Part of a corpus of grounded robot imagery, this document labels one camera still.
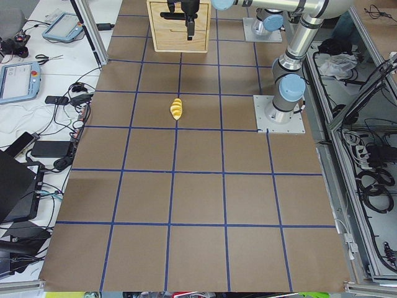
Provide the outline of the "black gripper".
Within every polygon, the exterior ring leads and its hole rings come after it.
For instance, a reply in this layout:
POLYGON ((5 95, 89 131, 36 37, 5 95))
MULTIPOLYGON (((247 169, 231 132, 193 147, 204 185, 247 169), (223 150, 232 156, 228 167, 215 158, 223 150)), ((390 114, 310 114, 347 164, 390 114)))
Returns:
POLYGON ((191 41, 195 35, 195 19, 199 11, 199 0, 167 0, 168 12, 161 12, 160 16, 167 20, 185 20, 187 40, 191 41), (176 3, 181 4, 182 12, 175 12, 176 3))

